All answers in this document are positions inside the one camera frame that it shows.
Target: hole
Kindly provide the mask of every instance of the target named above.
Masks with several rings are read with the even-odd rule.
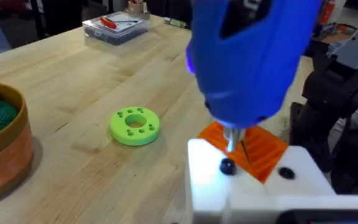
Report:
[[[131,114],[125,118],[125,123],[132,128],[143,127],[146,121],[146,118],[139,114]]]
[[[287,180],[295,179],[295,173],[288,167],[279,168],[278,174],[280,174],[280,176]]]

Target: black knob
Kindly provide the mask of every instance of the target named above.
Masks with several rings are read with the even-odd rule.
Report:
[[[229,158],[222,159],[221,165],[219,168],[220,168],[221,172],[226,175],[236,174],[236,164],[234,163],[234,161],[232,159],[229,159]]]

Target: floor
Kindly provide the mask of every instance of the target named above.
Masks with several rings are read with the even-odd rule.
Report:
[[[83,20],[100,16],[106,12],[105,6],[91,2],[83,8]],[[39,39],[31,11],[23,14],[0,11],[0,28],[12,49]]]

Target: marker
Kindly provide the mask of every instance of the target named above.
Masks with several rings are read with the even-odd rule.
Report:
[[[165,17],[164,22],[180,28],[190,29],[190,26],[186,22],[179,21],[177,19],[171,19],[169,17]]]

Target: drill bit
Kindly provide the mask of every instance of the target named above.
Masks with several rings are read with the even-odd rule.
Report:
[[[228,136],[229,143],[227,144],[227,148],[226,148],[227,152],[234,152],[236,150],[237,142],[241,140],[241,133],[242,133],[241,129],[234,129],[234,128],[229,129],[229,136]]]

